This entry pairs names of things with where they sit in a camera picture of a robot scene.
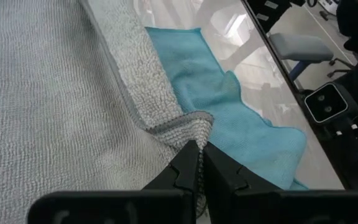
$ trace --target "table surface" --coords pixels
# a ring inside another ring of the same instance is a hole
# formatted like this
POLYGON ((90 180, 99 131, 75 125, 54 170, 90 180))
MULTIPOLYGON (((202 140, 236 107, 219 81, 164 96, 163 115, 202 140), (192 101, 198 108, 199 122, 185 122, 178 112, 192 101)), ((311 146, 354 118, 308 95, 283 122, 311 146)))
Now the table surface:
POLYGON ((233 70, 243 102, 276 126, 303 130, 308 142, 296 178, 311 189, 343 189, 241 0, 134 0, 144 26, 201 33, 223 70, 233 70))

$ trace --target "towel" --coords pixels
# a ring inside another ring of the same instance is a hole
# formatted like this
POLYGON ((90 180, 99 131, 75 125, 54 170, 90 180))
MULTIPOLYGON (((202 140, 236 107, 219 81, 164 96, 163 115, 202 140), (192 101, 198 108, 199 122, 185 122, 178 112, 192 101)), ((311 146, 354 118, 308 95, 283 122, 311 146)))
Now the towel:
POLYGON ((211 124, 183 113, 131 1, 0 1, 1 224, 50 192, 139 190, 211 124))
POLYGON ((209 140, 281 189, 299 189, 294 176, 305 135, 272 126, 243 104, 236 76, 222 71, 200 29, 147 31, 182 110, 205 110, 214 116, 209 140))

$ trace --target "floor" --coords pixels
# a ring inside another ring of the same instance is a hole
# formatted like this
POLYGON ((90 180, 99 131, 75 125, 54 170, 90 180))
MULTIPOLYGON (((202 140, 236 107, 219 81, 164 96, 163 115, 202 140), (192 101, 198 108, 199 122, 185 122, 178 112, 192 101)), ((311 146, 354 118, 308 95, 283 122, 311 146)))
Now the floor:
MULTIPOLYGON (((144 26, 201 27, 223 70, 233 70, 240 81, 243 102, 274 125, 296 127, 306 134, 307 147, 296 178, 311 189, 343 189, 240 0, 134 0, 134 8, 144 26)), ((301 13, 308 11, 299 7, 288 12, 290 17, 301 13)))
MULTIPOLYGON (((282 32, 317 36, 333 51, 334 57, 355 64, 356 59, 352 53, 343 47, 347 37, 339 33, 336 18, 329 16, 329 20, 325 21, 319 14, 319 11, 322 10, 323 8, 319 4, 312 8, 307 4, 303 7, 293 5, 272 27, 270 33, 282 32)), ((288 69, 292 69, 295 64, 294 61, 286 62, 288 69)), ((333 78, 328 78, 327 74, 335 69, 348 68, 341 63, 336 63, 334 66, 328 65, 327 62, 312 64, 298 77, 296 84, 300 88, 315 90, 322 84, 342 75, 338 73, 333 78)))

